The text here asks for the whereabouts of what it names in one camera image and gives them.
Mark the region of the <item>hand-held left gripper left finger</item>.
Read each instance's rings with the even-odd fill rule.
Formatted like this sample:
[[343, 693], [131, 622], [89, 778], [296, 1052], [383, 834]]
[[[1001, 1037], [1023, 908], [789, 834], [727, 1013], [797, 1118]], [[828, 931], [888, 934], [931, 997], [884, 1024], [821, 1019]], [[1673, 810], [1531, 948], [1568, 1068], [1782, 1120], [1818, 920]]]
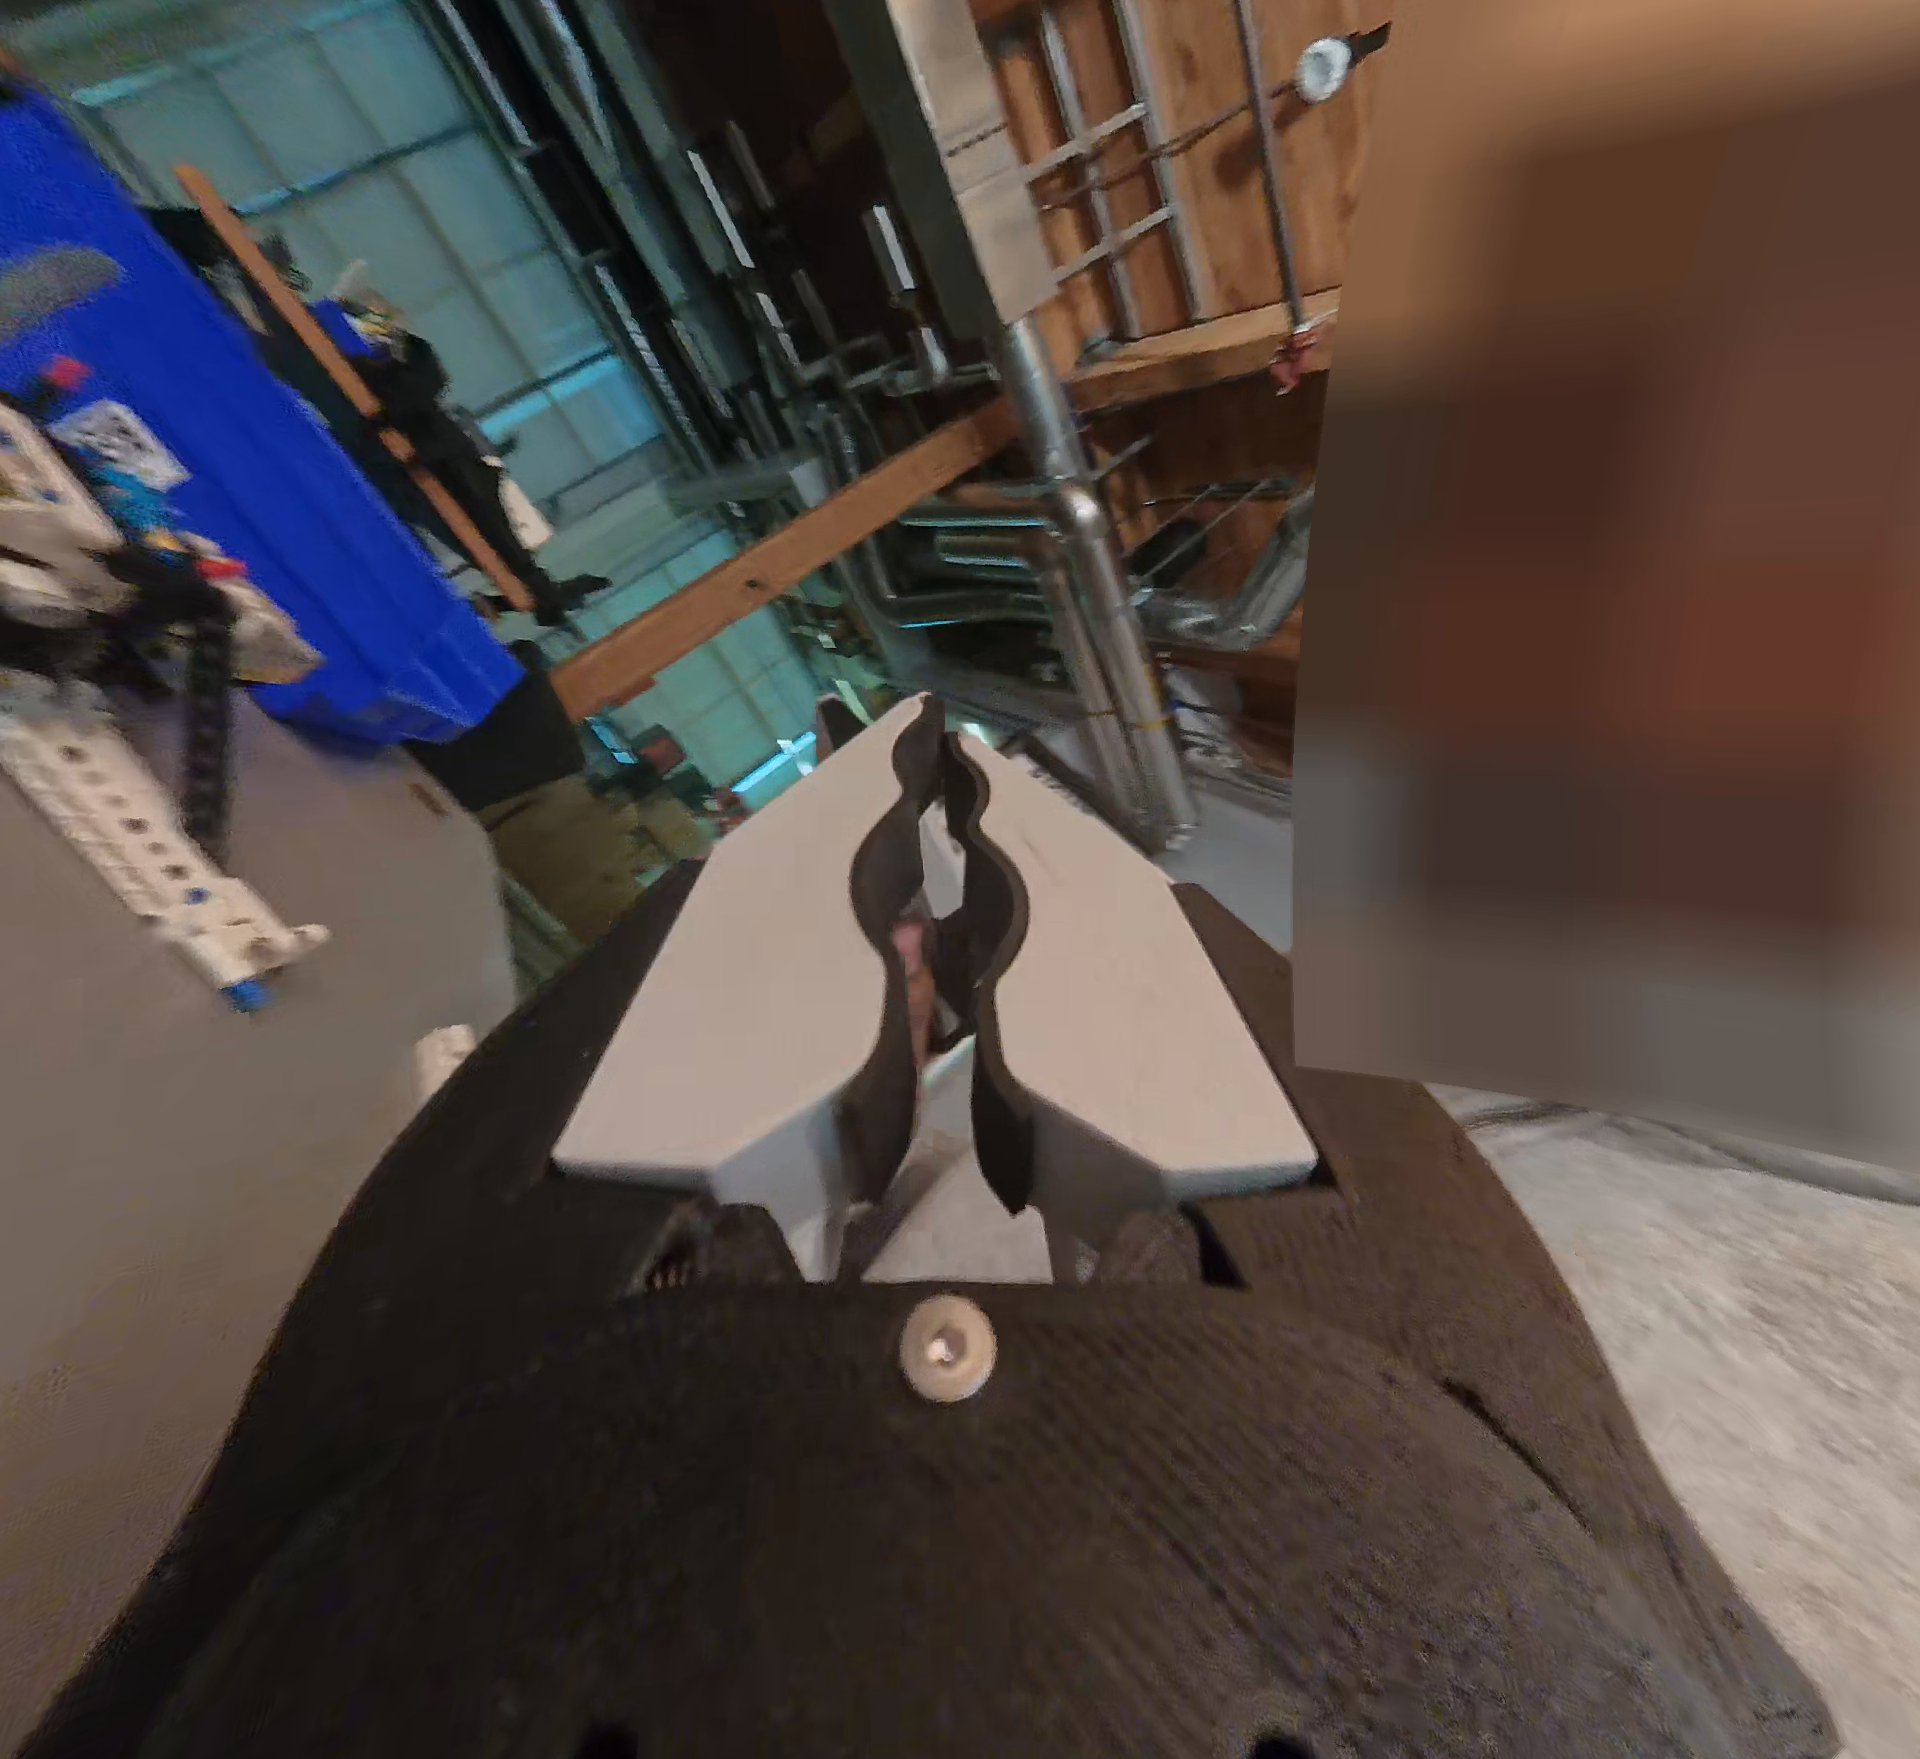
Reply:
[[715, 1200], [875, 1200], [920, 1068], [896, 931], [924, 890], [947, 714], [920, 695], [700, 868], [555, 1164]]

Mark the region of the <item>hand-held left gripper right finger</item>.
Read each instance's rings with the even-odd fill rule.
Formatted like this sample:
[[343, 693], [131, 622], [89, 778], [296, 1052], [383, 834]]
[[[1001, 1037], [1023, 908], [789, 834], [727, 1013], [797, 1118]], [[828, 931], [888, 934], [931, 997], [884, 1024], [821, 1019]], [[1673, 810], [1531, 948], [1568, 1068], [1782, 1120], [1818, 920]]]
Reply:
[[1104, 1248], [1125, 1218], [1303, 1183], [1318, 1149], [1181, 890], [1106, 822], [947, 739], [972, 1149], [1003, 1208]]

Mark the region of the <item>white zebra lego helicopter model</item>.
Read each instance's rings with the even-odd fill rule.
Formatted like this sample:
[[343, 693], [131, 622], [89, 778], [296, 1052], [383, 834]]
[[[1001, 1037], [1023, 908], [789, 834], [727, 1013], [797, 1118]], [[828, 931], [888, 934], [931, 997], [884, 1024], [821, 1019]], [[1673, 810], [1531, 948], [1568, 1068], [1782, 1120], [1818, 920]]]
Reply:
[[232, 706], [321, 667], [294, 619], [185, 526], [185, 469], [91, 368], [43, 356], [2, 403], [4, 776], [109, 891], [252, 1013], [331, 932], [229, 865]]

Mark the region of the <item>cardboard box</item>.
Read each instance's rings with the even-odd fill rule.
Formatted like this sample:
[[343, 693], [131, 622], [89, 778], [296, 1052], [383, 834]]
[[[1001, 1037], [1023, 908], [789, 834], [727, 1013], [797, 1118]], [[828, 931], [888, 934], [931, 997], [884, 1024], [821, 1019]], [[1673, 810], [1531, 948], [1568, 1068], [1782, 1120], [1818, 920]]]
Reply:
[[477, 816], [498, 865], [581, 945], [605, 936], [660, 876], [708, 855], [710, 835], [671, 794], [639, 802], [583, 775]]

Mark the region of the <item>black flat panel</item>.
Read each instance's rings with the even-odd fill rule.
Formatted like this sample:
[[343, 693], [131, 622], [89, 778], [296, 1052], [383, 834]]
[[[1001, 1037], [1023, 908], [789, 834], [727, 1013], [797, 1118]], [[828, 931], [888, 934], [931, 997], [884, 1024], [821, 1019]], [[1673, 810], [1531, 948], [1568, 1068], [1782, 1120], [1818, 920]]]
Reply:
[[407, 740], [404, 750], [477, 818], [577, 778], [587, 768], [579, 724], [548, 676], [534, 669], [525, 669], [487, 718], [458, 739]]

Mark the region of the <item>silver metal pipe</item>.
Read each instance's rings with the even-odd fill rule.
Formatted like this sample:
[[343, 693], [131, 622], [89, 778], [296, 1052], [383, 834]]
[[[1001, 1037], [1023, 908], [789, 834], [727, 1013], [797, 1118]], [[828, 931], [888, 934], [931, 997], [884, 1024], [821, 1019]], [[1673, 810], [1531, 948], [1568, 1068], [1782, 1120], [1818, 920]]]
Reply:
[[1078, 414], [1033, 310], [1004, 328], [992, 361], [1039, 469], [1042, 516], [1065, 555], [1104, 691], [1125, 739], [1145, 835], [1158, 851], [1176, 851], [1199, 823], [1179, 731]]

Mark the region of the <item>blue storage bin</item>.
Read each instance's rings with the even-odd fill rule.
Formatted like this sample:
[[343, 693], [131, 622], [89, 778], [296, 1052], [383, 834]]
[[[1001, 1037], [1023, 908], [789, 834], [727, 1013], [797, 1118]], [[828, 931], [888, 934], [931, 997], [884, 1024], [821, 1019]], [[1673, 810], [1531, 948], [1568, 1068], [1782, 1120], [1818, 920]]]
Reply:
[[54, 423], [166, 495], [294, 622], [318, 669], [254, 689], [263, 710], [368, 745], [446, 743], [487, 720], [520, 665], [56, 105], [4, 88], [4, 266], [60, 246], [112, 258], [119, 279], [6, 343], [4, 390], [59, 358], [83, 366]]

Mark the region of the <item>round white gauge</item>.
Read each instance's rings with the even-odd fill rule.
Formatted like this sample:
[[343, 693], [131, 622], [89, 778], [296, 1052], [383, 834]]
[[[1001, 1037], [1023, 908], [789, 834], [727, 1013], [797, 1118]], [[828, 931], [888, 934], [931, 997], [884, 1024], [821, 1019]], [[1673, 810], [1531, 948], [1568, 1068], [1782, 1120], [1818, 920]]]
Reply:
[[1392, 21], [1350, 35], [1327, 35], [1311, 40], [1299, 54], [1294, 73], [1294, 94], [1310, 109], [1329, 104], [1351, 79], [1358, 67], [1379, 54], [1387, 45]]

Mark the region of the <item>flexible silver duct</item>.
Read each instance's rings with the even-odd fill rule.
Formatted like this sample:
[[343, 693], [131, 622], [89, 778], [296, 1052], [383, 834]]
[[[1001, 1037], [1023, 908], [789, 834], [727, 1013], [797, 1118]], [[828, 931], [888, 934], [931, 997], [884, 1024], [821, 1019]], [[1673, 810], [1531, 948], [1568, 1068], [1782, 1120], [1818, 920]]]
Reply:
[[1286, 500], [1250, 571], [1234, 593], [1196, 595], [1138, 588], [1134, 606], [1150, 640], [1161, 645], [1249, 653], [1268, 641], [1303, 603], [1318, 486]]

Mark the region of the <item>wooden post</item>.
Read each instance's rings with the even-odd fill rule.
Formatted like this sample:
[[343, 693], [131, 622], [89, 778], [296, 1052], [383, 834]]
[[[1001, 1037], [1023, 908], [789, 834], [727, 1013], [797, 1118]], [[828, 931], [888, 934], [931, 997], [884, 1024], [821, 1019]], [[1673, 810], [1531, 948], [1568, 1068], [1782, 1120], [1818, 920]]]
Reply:
[[550, 669], [564, 714], [589, 717], [632, 703], [660, 672], [681, 662], [740, 619], [772, 606], [804, 577], [897, 522], [1007, 451], [1019, 427], [1008, 400], [947, 423], [836, 491], [779, 533], [742, 549], [660, 606], [589, 641]]

